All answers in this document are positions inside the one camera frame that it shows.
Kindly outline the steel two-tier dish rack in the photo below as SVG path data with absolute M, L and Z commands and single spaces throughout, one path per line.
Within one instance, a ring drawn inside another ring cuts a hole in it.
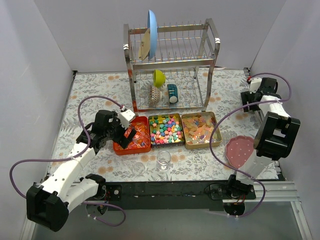
M 213 19 L 159 26 L 155 55 L 152 59 L 142 60 L 139 58 L 139 47 L 146 31 L 146 27 L 123 26 L 123 50 L 133 111 L 137 115 L 155 111 L 206 111 L 221 46 Z M 166 84 L 176 85 L 177 103 L 170 103 L 165 85 L 161 88 L 159 103 L 149 103 L 154 70 L 164 73 Z

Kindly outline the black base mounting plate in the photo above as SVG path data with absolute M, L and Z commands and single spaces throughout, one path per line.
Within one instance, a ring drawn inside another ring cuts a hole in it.
M 236 201 L 239 193 L 228 189 L 227 180 L 106 182 L 89 201 L 104 202 L 124 210 L 223 211 L 223 201 Z

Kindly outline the teal white mug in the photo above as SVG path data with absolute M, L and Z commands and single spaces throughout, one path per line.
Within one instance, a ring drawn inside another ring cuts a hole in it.
M 168 99 L 170 104 L 176 104 L 179 101 L 178 88 L 175 84 L 167 85 Z

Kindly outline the beige plate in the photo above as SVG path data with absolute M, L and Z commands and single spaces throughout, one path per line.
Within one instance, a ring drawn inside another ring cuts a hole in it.
M 150 30 L 150 28 L 148 28 L 145 31 L 145 33 L 141 39 L 141 42 L 140 42 L 139 51 L 138 51 L 138 59 L 141 61 L 145 60 L 148 57 L 149 52 L 150 52 L 150 48 L 151 48 L 150 33 L 151 33 L 151 30 Z

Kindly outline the clear jar lid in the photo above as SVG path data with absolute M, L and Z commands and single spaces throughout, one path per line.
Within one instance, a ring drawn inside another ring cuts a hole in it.
M 142 175 L 145 170 L 146 170 L 146 166 L 142 163 L 142 162 L 136 162 L 133 166 L 132 166 L 132 173 L 140 176 Z

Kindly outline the orange lollipop candy tin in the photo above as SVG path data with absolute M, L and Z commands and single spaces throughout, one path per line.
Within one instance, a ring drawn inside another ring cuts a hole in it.
M 126 149 L 123 149 L 119 144 L 113 143 L 113 150 L 116 155 L 132 155 L 147 153 L 151 150 L 151 137 L 149 123 L 146 116 L 137 116 L 131 123 L 129 129 L 125 132 L 125 137 L 128 137 L 132 131 L 132 128 L 136 130 L 132 142 Z

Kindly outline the clear glass jar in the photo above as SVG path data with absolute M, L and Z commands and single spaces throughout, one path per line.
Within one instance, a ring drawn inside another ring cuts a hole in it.
M 170 169 L 171 154 L 168 151 L 162 150 L 157 154 L 156 165 L 161 172 L 166 172 Z

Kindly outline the star candy tin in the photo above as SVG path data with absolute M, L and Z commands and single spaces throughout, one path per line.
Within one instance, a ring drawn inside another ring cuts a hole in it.
M 150 144 L 153 149 L 185 144 L 182 120 L 178 113 L 150 115 L 148 124 Z

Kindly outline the gold tin of candies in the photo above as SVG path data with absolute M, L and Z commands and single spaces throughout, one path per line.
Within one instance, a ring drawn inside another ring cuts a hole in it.
M 182 128 L 187 150 L 217 147 L 222 142 L 220 130 L 217 129 L 212 137 L 211 134 L 217 123 L 216 116 L 212 111 L 188 113 L 181 116 Z

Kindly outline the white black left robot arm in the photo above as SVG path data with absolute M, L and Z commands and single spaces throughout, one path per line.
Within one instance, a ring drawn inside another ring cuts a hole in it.
M 76 139 L 68 160 L 40 186 L 32 186 L 26 193 L 27 218 L 53 232 L 59 231 L 69 214 L 85 200 L 101 200 L 106 196 L 106 180 L 97 174 L 89 174 L 73 185 L 83 168 L 95 158 L 108 141 L 127 148 L 132 142 L 135 129 L 125 135 L 136 115 L 129 109 L 120 113 L 99 110 L 94 122 L 84 126 Z

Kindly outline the patterned ceramic bowl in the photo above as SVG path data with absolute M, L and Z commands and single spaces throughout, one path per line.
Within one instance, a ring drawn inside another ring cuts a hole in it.
M 162 99 L 162 92 L 159 88 L 150 85 L 148 89 L 148 103 L 149 106 L 157 105 Z

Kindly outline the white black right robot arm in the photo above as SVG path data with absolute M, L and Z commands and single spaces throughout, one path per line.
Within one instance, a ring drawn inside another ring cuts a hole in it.
M 244 111 L 261 112 L 263 121 L 255 138 L 240 135 L 226 145 L 226 158 L 237 169 L 226 186 L 232 199 L 252 192 L 254 179 L 272 162 L 290 154 L 301 125 L 283 108 L 275 78 L 252 77 L 248 84 L 249 90 L 241 93 Z

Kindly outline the yellow-green bowl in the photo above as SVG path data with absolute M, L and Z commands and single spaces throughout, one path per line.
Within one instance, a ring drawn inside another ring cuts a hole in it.
M 166 76 L 165 74 L 159 70 L 159 69 L 155 69 L 153 71 L 153 85 L 156 88 L 161 88 L 166 82 Z

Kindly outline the metal scoop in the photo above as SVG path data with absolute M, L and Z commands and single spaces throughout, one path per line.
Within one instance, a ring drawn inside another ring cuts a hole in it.
M 256 118 L 258 120 L 258 123 L 261 125 L 263 120 L 264 120 L 264 115 L 263 115 L 262 111 L 261 110 L 257 110 L 257 111 L 254 112 L 254 114 L 255 114 L 255 116 L 256 116 Z

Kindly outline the aluminium frame rail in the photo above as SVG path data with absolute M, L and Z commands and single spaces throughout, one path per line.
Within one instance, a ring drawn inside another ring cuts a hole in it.
M 76 207 L 57 232 L 26 220 L 21 239 L 31 240 L 310 240 L 301 198 L 293 181 L 263 181 L 223 211 L 208 209 L 125 210 L 100 201 Z

